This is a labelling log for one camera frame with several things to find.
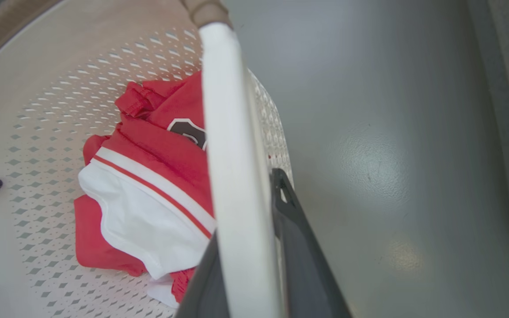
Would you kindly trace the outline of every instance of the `gray wall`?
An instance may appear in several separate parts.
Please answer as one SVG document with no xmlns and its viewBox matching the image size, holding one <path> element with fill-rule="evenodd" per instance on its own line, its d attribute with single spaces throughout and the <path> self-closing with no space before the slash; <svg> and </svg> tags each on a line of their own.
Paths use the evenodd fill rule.
<svg viewBox="0 0 509 318">
<path fill-rule="evenodd" d="M 509 316 L 509 202 L 461 0 L 226 0 L 355 317 Z"/>
</svg>

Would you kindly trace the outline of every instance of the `jersey logo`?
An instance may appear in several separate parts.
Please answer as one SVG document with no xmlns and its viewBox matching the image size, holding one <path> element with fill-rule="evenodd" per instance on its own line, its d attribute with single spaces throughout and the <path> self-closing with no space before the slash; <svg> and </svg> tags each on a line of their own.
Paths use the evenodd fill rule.
<svg viewBox="0 0 509 318">
<path fill-rule="evenodd" d="M 168 126 L 168 131 L 185 136 L 202 150 L 208 145 L 205 130 L 194 124 L 189 118 L 175 118 Z"/>
</svg>

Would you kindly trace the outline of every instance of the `laundry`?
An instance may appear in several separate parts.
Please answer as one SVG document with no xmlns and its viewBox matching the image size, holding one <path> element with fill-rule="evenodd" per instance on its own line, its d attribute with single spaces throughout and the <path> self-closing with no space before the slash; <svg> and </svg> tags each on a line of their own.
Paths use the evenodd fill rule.
<svg viewBox="0 0 509 318">
<path fill-rule="evenodd" d="M 121 111 L 115 132 L 92 136 L 84 146 L 87 166 L 79 182 L 87 197 L 75 207 L 76 230 L 82 232 L 76 234 L 78 258 L 129 274 L 139 272 L 134 259 L 141 261 L 160 282 L 151 284 L 149 295 L 179 303 L 216 228 L 201 74 L 179 82 L 131 82 L 115 105 Z M 78 225 L 89 215 L 91 222 Z M 124 258 L 92 260 L 88 250 L 97 247 L 87 241 L 91 232 L 103 235 L 109 245 L 99 248 L 107 248 L 107 255 Z M 170 297 L 166 277 L 173 280 Z"/>
</svg>

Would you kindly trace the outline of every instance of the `red stripe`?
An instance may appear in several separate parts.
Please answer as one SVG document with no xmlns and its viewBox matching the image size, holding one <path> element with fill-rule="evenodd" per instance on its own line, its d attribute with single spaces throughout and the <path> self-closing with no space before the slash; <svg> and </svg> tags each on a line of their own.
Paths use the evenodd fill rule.
<svg viewBox="0 0 509 318">
<path fill-rule="evenodd" d="M 172 199 L 171 196 L 169 196 L 168 194 L 164 193 L 164 191 L 162 191 L 161 189 L 157 188 L 156 186 L 154 186 L 152 183 L 149 183 L 148 181 L 140 178 L 139 176 L 137 175 L 134 175 L 133 173 L 129 172 L 129 171 L 126 171 L 125 169 L 119 167 L 118 165 L 115 165 L 115 163 L 112 163 L 111 161 L 107 161 L 101 157 L 99 157 L 99 155 L 94 155 L 93 156 L 93 159 L 96 159 L 97 161 L 101 162 L 101 163 L 104 163 L 105 165 L 108 165 L 109 167 L 119 171 L 120 173 L 124 174 L 124 175 L 127 175 L 127 177 L 130 177 L 132 179 L 135 179 L 135 181 L 137 181 L 138 183 L 141 183 L 147 187 L 149 187 L 152 191 L 154 191 L 155 193 L 157 193 L 158 195 L 160 195 L 161 197 L 165 198 L 166 200 L 168 200 L 170 203 L 174 204 L 174 206 L 176 208 L 178 208 L 178 210 L 180 210 L 182 213 L 184 213 L 184 215 L 190 219 L 190 221 L 192 221 L 192 223 L 194 223 L 194 225 L 196 225 L 198 227 L 198 229 L 200 229 L 200 231 L 202 233 L 204 233 L 206 235 L 206 237 L 208 238 L 211 238 L 212 237 L 212 234 L 200 223 L 200 221 L 198 221 L 193 215 L 192 213 L 190 213 L 185 207 L 182 206 L 182 204 L 178 203 L 178 201 Z"/>
</svg>

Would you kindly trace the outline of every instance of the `white fabric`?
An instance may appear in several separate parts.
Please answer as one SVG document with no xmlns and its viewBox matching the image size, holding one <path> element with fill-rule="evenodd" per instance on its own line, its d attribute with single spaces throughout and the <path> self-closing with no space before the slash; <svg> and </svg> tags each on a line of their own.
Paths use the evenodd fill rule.
<svg viewBox="0 0 509 318">
<path fill-rule="evenodd" d="M 79 182 L 101 207 L 105 240 L 140 259 L 153 279 L 199 264 L 208 238 L 160 195 L 95 159 Z"/>
<path fill-rule="evenodd" d="M 174 280 L 170 275 L 162 276 L 157 280 L 151 279 L 149 281 L 147 295 L 149 297 L 155 298 L 156 300 L 162 302 L 168 307 L 178 309 L 178 307 L 180 307 L 180 304 L 176 302 L 176 298 L 172 294 L 173 282 Z"/>
<path fill-rule="evenodd" d="M 162 177 L 162 175 L 159 175 L 158 173 L 145 167 L 138 161 L 135 161 L 125 155 L 122 155 L 121 153 L 107 149 L 105 147 L 101 147 L 95 155 L 110 161 L 114 165 L 129 171 L 133 175 L 136 175 L 137 177 L 140 177 L 141 179 L 151 183 L 158 189 L 161 189 L 169 197 L 172 197 L 172 199 L 178 201 L 179 204 L 182 204 L 182 206 L 188 210 L 190 214 L 193 215 L 206 228 L 206 230 L 208 230 L 210 233 L 215 231 L 216 220 L 214 217 L 209 215 L 209 213 L 204 208 L 202 208 L 201 205 L 194 201 L 194 199 L 192 199 L 192 197 L 190 197 L 186 192 L 180 189 L 177 185 L 174 185 L 174 183 Z M 144 191 L 150 192 L 150 189 L 145 185 L 140 185 L 139 183 L 139 187 Z M 163 200 L 163 203 L 164 205 L 170 207 L 174 213 L 183 216 L 182 211 L 178 210 L 178 208 L 174 207 L 174 205 L 170 204 L 168 201 Z"/>
</svg>

